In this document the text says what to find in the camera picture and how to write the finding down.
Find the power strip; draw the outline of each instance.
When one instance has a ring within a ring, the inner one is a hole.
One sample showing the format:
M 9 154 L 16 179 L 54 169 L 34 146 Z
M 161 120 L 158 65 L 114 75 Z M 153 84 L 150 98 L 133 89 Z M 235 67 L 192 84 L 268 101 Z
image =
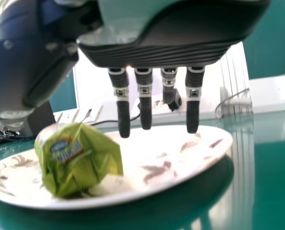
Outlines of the power strip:
M 249 80 L 254 114 L 285 111 L 285 76 Z

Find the teal wall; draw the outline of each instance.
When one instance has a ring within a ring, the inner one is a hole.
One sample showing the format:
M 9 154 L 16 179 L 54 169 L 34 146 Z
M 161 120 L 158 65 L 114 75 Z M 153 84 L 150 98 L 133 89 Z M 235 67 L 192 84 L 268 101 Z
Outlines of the teal wall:
M 76 108 L 73 71 L 51 96 L 50 104 L 53 112 Z
M 250 79 L 285 73 L 285 0 L 272 0 L 244 49 Z

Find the food on plate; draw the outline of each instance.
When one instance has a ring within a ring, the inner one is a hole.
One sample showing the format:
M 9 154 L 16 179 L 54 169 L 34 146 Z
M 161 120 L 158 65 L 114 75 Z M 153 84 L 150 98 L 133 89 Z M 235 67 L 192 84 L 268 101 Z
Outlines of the food on plate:
M 95 186 L 107 174 L 123 175 L 119 145 L 84 123 L 48 126 L 35 150 L 43 184 L 57 197 Z

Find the blue logo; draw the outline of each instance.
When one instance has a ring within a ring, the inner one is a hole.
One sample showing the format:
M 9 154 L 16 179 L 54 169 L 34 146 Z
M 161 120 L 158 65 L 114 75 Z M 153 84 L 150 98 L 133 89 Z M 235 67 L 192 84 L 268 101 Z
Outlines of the blue logo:
M 70 145 L 70 142 L 67 140 L 60 140 L 56 142 L 50 149 L 50 151 L 53 152 L 60 152 L 63 151 L 65 148 L 67 148 Z

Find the wire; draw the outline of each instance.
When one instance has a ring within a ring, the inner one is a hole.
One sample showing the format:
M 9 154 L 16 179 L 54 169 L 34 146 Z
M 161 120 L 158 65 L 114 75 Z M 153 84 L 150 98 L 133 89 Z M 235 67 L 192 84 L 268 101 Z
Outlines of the wire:
M 234 94 L 234 95 L 232 95 L 232 96 L 230 96 L 230 97 L 227 97 L 226 99 L 224 99 L 221 103 L 219 103 L 218 105 L 217 105 L 217 107 L 216 107 L 216 109 L 215 109 L 215 116 L 218 118 L 218 119 L 220 119 L 221 117 L 219 117 L 218 115 L 217 115 L 217 110 L 218 110 L 218 108 L 220 107 L 220 106 L 222 106 L 223 104 L 225 104 L 228 100 L 231 100 L 232 98 L 234 98 L 235 96 L 238 96 L 238 95 L 240 95 L 240 94 L 242 94 L 242 93 L 244 93 L 244 92 L 247 92 L 249 90 L 249 88 L 246 88 L 246 89 L 244 89 L 244 90 L 242 90 L 241 92 L 238 92 L 238 93 L 236 93 L 236 94 Z
M 141 116 L 141 114 L 139 113 L 136 117 L 132 118 L 130 121 L 134 121 L 136 120 L 137 118 L 139 118 Z M 97 122 L 97 123 L 93 123 L 91 124 L 91 126 L 97 126 L 97 125 L 100 125 L 100 124 L 103 124 L 103 123 L 107 123 L 107 122 L 118 122 L 118 120 L 107 120 L 107 121 L 100 121 L 100 122 Z

